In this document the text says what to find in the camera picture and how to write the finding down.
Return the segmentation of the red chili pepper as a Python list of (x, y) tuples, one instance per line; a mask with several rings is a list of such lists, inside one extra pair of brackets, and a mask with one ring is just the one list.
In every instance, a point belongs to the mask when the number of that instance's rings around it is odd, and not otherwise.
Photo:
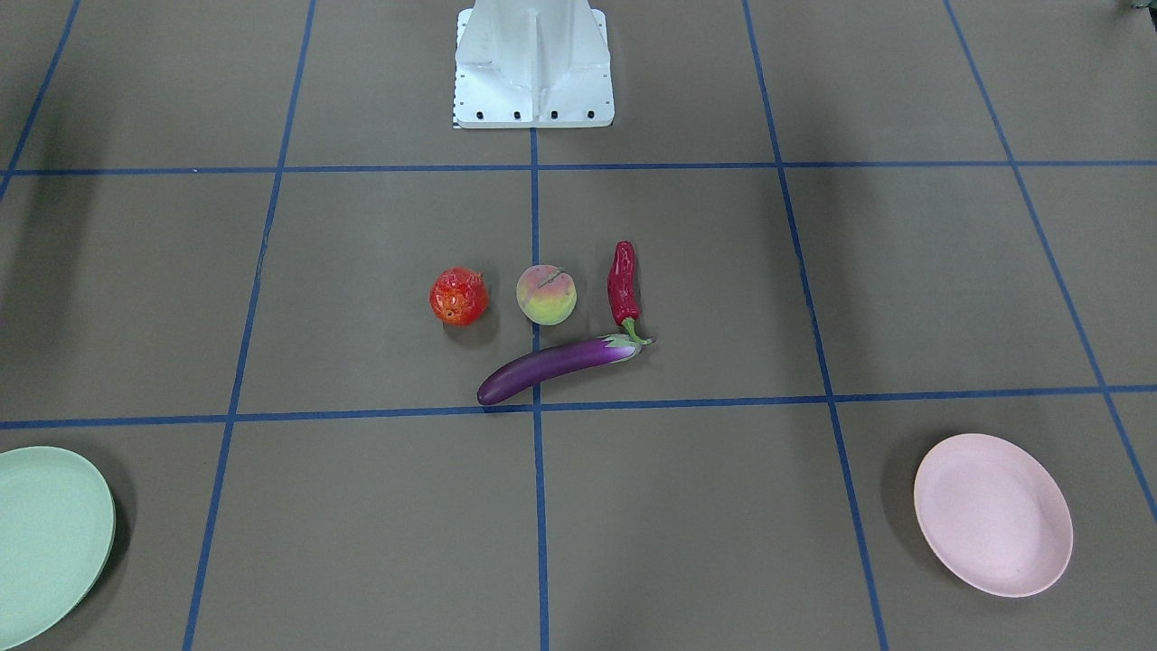
[(638, 334), (638, 321), (641, 317), (635, 296), (635, 272), (638, 257), (631, 241), (619, 241), (613, 251), (613, 259), (607, 271), (607, 304), (616, 325), (624, 330), (632, 341), (640, 345), (653, 343), (653, 339)]

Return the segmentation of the yellow pink peach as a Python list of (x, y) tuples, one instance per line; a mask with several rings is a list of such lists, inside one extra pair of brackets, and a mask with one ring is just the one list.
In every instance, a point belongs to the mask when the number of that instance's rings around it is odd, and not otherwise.
[(557, 265), (532, 265), (522, 272), (515, 284), (515, 297), (522, 313), (541, 326), (557, 326), (574, 312), (576, 284), (574, 278)]

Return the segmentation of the purple eggplant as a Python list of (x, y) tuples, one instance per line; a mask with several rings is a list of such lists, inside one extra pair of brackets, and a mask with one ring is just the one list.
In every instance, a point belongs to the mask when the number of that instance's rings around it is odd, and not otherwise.
[(481, 405), (501, 404), (545, 380), (634, 358), (649, 343), (649, 339), (616, 333), (530, 352), (489, 373), (476, 391), (476, 400)]

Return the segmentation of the pink plate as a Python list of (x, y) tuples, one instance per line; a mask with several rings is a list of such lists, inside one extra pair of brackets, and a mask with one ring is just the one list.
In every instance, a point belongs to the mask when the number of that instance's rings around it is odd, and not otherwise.
[(912, 497), (930, 552), (971, 589), (1007, 599), (1038, 595), (1071, 562), (1068, 500), (1014, 442), (982, 432), (938, 441), (918, 465)]

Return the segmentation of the green plate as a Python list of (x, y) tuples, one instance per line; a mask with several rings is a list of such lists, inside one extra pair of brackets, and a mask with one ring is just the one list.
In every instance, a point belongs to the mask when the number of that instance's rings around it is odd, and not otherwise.
[(116, 506), (82, 454), (34, 446), (1, 454), (1, 646), (58, 626), (110, 556)]

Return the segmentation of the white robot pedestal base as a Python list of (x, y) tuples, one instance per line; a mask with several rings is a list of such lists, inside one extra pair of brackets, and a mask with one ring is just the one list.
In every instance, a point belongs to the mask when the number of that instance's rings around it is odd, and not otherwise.
[(456, 28), (455, 128), (616, 123), (607, 17), (587, 1), (476, 1)]

